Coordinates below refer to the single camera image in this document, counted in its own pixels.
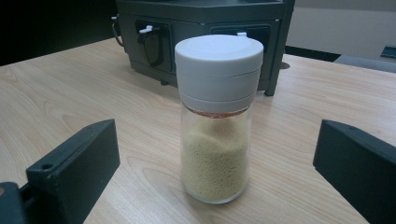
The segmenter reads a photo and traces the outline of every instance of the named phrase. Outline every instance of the wooden table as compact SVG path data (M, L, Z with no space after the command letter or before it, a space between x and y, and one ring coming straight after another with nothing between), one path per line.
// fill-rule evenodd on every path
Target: wooden table
M366 223L312 165L323 119L396 145L396 74L285 55L258 92L250 180L231 203L195 201L179 179L177 89L137 74L114 39L0 67L0 182L81 128L115 119L121 165L86 223Z

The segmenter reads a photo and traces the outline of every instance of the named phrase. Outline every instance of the clear glass jar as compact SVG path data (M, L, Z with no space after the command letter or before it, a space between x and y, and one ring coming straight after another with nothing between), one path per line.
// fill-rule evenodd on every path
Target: clear glass jar
M248 182L251 104L263 45L246 36L204 35L175 47L181 113L181 181L205 203L227 203Z
M205 113L182 106L181 181L204 203L227 203L248 182L251 107Z

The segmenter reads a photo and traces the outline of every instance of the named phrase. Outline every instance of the white plastic lid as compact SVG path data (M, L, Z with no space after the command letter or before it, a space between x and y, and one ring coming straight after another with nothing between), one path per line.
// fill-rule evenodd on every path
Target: white plastic lid
M236 35L203 35L175 48L177 85L183 103L210 113L250 106L260 78L263 46Z

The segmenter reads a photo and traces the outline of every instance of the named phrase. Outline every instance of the seasoning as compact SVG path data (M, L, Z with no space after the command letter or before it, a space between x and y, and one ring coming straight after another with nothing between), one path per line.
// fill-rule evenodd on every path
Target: seasoning
M237 197L248 181L248 134L238 119L201 118L183 137L182 179L204 202Z

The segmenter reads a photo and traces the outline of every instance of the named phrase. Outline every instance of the black device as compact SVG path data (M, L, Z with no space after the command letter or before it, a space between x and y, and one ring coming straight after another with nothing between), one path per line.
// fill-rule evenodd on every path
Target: black device
M314 166L370 223L396 223L396 147L323 120Z
M119 165L114 119L89 125L29 167L22 188L0 183L0 223L83 223Z
M177 86L175 45L199 35L246 33L264 45L258 91L275 93L295 0L116 0L131 67Z

